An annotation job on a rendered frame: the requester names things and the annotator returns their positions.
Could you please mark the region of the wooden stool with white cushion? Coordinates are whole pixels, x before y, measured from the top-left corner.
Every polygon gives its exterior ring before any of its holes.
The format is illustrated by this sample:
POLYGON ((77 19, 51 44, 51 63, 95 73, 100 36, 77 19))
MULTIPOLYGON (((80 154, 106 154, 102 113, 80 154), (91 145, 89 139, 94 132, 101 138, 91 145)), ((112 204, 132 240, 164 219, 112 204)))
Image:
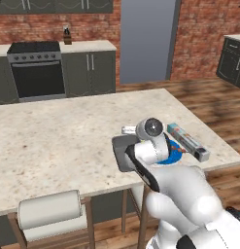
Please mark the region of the wooden stool with white cushion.
POLYGON ((69 235, 95 249, 91 198, 78 190, 22 200, 7 217, 20 249, 62 249, 69 235))
POLYGON ((146 185, 132 187, 130 189, 122 191, 121 232, 125 233, 127 196, 130 196, 131 200, 133 201, 134 208, 137 212, 137 216, 140 220, 137 249, 145 249, 145 237, 149 217, 145 200, 148 193, 149 188, 146 185))

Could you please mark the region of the dark grey base cupboards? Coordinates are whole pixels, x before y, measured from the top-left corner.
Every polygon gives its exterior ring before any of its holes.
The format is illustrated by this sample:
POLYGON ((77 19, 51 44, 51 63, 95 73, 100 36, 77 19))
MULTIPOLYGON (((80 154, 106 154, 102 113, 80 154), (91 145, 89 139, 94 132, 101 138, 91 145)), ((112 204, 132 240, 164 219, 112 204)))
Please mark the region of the dark grey base cupboards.
POLYGON ((0 45, 0 105, 18 103, 17 88, 7 59, 9 45, 0 45))
POLYGON ((225 35, 217 76, 240 88, 240 34, 225 35))
POLYGON ((116 51, 108 40, 59 43, 67 97, 116 92, 116 51))

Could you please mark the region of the brown kebab skewer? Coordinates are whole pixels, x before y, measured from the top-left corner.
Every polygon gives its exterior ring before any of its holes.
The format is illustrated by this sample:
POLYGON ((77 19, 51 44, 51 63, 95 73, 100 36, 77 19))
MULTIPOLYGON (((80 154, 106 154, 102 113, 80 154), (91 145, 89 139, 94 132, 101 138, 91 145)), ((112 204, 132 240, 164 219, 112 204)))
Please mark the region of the brown kebab skewer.
POLYGON ((185 154, 187 151, 185 149, 182 149, 181 147, 178 146, 178 144, 171 144, 171 150, 172 151, 177 151, 179 153, 185 154))

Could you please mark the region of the dark grey wall cupboards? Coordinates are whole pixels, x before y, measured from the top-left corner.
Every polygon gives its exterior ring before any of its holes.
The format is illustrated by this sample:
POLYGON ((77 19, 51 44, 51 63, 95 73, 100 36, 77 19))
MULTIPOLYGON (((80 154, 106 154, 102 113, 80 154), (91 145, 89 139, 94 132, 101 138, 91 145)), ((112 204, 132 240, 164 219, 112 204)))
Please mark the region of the dark grey wall cupboards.
POLYGON ((111 14, 114 0, 0 0, 0 15, 111 14))

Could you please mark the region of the aluminum foil box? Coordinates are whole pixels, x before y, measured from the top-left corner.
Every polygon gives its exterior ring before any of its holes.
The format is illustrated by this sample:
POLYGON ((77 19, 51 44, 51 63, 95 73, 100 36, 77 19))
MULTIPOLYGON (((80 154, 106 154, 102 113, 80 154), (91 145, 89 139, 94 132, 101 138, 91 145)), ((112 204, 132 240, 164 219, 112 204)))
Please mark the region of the aluminum foil box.
POLYGON ((204 162, 210 158, 210 152, 177 124, 169 124, 167 126, 167 132, 198 161, 204 162))

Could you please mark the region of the dark brown bottle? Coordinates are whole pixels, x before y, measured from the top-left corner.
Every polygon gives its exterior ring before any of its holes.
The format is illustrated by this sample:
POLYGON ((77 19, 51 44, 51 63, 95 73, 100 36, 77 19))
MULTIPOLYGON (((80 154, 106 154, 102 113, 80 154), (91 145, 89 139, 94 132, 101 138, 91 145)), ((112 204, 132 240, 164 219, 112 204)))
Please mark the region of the dark brown bottle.
POLYGON ((72 44, 71 33, 69 31, 68 26, 63 27, 63 41, 64 41, 65 45, 71 45, 72 44))

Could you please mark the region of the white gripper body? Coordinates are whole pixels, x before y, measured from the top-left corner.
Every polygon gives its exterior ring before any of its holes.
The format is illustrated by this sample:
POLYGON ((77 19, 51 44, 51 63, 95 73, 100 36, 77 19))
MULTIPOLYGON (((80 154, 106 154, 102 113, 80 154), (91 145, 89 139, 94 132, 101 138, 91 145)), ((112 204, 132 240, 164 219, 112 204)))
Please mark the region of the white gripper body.
POLYGON ((132 126, 132 125, 127 125, 127 126, 123 126, 121 128, 121 133, 122 134, 136 134, 136 127, 132 126))

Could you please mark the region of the black and silver stove oven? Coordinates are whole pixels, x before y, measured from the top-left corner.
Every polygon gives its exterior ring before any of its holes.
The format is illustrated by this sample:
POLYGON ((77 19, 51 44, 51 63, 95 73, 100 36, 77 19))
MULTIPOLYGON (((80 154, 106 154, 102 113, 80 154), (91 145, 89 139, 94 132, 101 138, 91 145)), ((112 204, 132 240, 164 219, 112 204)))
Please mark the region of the black and silver stove oven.
POLYGON ((57 41, 13 42, 7 58, 20 102, 66 96, 57 41))

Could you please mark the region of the grey tupperware container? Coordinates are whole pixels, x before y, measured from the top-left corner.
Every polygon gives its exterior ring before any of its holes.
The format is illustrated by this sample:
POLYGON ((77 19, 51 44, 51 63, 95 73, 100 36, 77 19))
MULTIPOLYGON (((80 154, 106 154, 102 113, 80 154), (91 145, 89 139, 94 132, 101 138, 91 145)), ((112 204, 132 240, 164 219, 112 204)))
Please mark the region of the grey tupperware container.
POLYGON ((135 171, 139 176, 148 176, 148 150, 151 142, 141 142, 133 134, 124 134, 112 138, 114 155, 121 172, 135 171))

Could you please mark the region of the grey door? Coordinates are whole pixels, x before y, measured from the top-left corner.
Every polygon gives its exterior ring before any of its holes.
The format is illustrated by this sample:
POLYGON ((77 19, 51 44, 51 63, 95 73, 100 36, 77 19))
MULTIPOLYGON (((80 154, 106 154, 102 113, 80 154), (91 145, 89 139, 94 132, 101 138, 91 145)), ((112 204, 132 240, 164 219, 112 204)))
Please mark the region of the grey door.
POLYGON ((121 0, 121 85, 170 79, 181 3, 121 0))

